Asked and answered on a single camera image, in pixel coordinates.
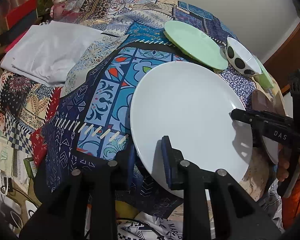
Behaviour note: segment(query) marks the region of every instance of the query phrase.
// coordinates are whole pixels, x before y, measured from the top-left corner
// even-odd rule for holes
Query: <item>pink bunny figurine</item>
[[[61,17],[62,11],[65,7],[67,0],[52,0],[53,6],[50,10],[50,17],[54,19],[59,19]]]

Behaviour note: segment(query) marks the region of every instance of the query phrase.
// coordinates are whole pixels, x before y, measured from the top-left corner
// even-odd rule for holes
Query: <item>green plate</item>
[[[254,56],[254,58],[258,62],[259,66],[261,68],[261,71],[262,71],[262,74],[255,75],[254,79],[260,84],[260,86],[262,88],[265,88],[265,89],[266,88],[273,88],[274,84],[273,84],[273,81],[272,81],[268,71],[266,70],[266,68],[263,66],[263,64],[260,62],[260,60],[256,56]]]
[[[224,70],[228,60],[222,49],[203,31],[179,21],[168,21],[164,34],[183,53],[205,65]]]

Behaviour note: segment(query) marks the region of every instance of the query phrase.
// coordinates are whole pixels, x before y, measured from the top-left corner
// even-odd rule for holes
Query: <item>brown cabinet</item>
[[[300,23],[281,47],[264,63],[281,92],[289,90],[289,74],[300,68]]]

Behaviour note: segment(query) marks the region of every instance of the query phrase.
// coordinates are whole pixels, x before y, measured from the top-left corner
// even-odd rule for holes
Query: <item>patchwork tablecloth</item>
[[[48,120],[47,114],[54,91],[24,76],[4,72],[0,78],[0,130],[8,144],[33,154],[31,134]]]
[[[92,43],[68,73],[56,115],[42,127],[51,190],[73,169],[95,169],[96,158],[111,160],[132,143],[130,102],[138,82],[150,69],[170,61],[200,64],[164,36],[163,27],[169,20],[195,26],[221,48],[228,36],[237,38],[211,13],[177,0],[67,1],[61,21],[97,28],[107,36]],[[215,73],[245,107],[250,106],[256,89],[251,79],[232,66]],[[130,191],[118,191],[116,198],[161,218],[182,203],[152,179],[138,158]]]

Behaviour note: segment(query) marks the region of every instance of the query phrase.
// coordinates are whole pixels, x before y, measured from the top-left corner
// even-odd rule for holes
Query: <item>white cloth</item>
[[[32,25],[5,55],[1,67],[47,86],[60,85],[88,46],[103,37],[101,32],[55,21]]]
[[[141,220],[157,230],[161,235],[164,236],[165,240],[182,239],[182,221],[173,221],[153,217],[144,212],[140,212],[135,219]],[[124,239],[158,240],[158,236],[140,223],[127,221],[126,223],[121,223],[118,225],[118,240]]]

